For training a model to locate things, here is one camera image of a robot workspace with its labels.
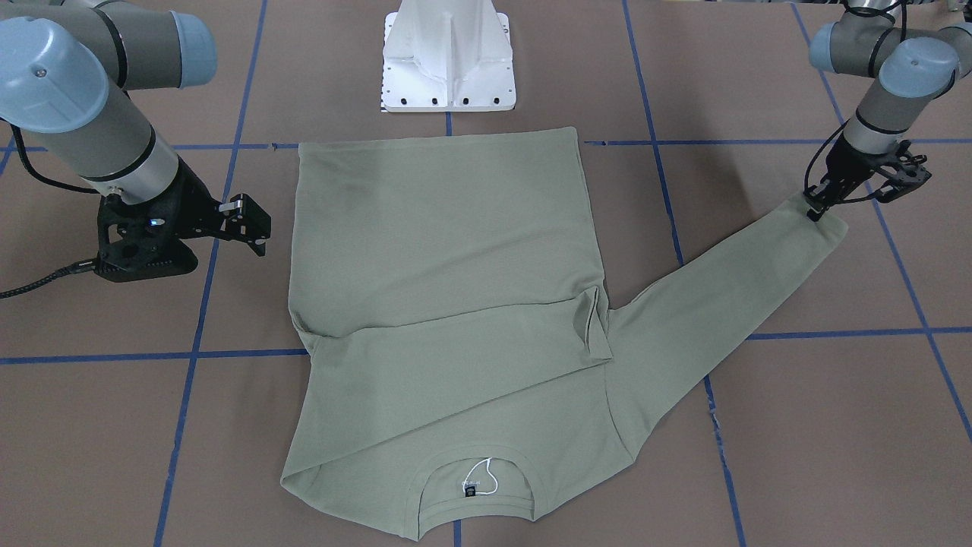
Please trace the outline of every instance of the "fabric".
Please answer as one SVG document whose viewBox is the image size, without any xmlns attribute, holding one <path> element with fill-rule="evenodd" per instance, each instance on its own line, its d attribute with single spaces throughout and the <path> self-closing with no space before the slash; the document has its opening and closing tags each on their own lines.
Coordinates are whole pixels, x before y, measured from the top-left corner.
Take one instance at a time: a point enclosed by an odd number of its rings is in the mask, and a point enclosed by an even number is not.
<svg viewBox="0 0 972 547">
<path fill-rule="evenodd" d="M 415 540 L 536 520 L 631 465 L 847 229 L 796 196 L 609 310 L 573 128 L 299 154 L 290 309 L 312 366 L 281 484 Z"/>
</svg>

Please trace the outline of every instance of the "white stand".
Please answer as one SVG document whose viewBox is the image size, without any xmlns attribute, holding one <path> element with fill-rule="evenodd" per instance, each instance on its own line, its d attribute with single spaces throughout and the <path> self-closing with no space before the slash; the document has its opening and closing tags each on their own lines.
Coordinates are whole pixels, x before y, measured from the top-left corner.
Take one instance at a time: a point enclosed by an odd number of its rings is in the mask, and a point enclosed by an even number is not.
<svg viewBox="0 0 972 547">
<path fill-rule="evenodd" d="M 491 0 L 402 0 L 385 18 L 381 106 L 490 112 L 516 104 L 509 19 Z"/>
</svg>

